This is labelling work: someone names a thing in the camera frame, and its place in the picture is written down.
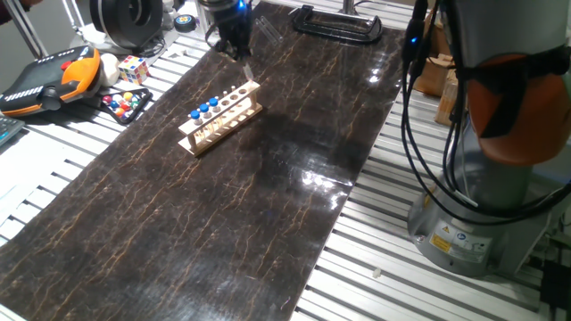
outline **white ball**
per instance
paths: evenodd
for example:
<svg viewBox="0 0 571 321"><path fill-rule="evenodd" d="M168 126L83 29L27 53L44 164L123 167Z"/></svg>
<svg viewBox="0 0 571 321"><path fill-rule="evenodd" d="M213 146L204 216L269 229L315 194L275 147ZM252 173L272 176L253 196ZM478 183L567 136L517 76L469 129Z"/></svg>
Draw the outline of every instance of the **white ball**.
<svg viewBox="0 0 571 321"><path fill-rule="evenodd" d="M119 60L117 57L110 53L104 53L101 55L102 63L102 86L113 86L117 83L119 79Z"/></svg>

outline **colorful ball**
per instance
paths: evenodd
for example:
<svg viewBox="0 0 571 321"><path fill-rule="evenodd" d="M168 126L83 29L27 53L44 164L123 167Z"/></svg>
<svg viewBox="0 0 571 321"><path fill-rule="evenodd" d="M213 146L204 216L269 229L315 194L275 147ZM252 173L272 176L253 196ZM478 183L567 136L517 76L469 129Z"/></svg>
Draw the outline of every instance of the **colorful ball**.
<svg viewBox="0 0 571 321"><path fill-rule="evenodd" d="M123 114L123 116L121 116L121 118L127 119L127 118L129 118L129 116L131 116L132 113L133 113L133 111L125 111L125 113Z"/></svg>
<svg viewBox="0 0 571 321"><path fill-rule="evenodd" d="M126 101L130 101L131 98L133 98L133 94L131 94L130 92L127 92L127 93L123 94L123 98L125 98Z"/></svg>

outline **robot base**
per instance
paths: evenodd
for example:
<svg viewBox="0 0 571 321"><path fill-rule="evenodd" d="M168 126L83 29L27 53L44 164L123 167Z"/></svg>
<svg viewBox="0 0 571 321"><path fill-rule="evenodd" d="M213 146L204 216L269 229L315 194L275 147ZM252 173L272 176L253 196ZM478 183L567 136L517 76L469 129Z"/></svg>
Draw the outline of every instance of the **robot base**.
<svg viewBox="0 0 571 321"><path fill-rule="evenodd" d="M436 197L461 217L495 220L454 207L457 204L443 193ZM424 193L410 210L408 229L418 250L440 268L463 276L514 275L543 236L549 221L547 212L502 226L469 225L443 212Z"/></svg>

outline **rubik's cube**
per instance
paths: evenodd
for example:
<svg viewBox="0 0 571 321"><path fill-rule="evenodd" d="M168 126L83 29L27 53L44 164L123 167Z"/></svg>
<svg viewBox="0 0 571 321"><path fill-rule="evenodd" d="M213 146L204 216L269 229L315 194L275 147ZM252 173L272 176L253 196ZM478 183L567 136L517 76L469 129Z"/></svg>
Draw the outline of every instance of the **rubik's cube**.
<svg viewBox="0 0 571 321"><path fill-rule="evenodd" d="M123 80L141 85L151 74L143 58L129 56L119 64L119 72Z"/></svg>

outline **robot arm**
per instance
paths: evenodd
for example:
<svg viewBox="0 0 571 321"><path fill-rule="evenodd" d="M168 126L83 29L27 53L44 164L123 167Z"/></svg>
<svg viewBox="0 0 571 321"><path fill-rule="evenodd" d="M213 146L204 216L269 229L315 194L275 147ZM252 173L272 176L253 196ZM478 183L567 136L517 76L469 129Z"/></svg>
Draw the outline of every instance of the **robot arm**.
<svg viewBox="0 0 571 321"><path fill-rule="evenodd" d="M206 43L217 52L228 55L237 62L245 63L252 55L250 35L252 34L252 2L244 0L198 0L204 7L211 27L206 32ZM211 45L208 38L218 29L220 40Z"/></svg>
<svg viewBox="0 0 571 321"><path fill-rule="evenodd" d="M424 189L409 212L409 233L420 252L453 273L514 274L571 203L571 182L532 182L533 165L556 157L571 132L569 3L436 0L435 12L439 5L455 61L458 95L443 172L437 177L418 150L408 116L412 85L407 86L407 73L411 84L422 73L434 27L435 15L424 35L424 13L419 10L423 14L413 15L402 53L401 137ZM417 0L417 7L426 8L426 0ZM412 153L430 179L419 175ZM449 226L461 233L438 243L443 225L445 233ZM472 247L457 241L468 234ZM478 259L459 255L464 251Z"/></svg>

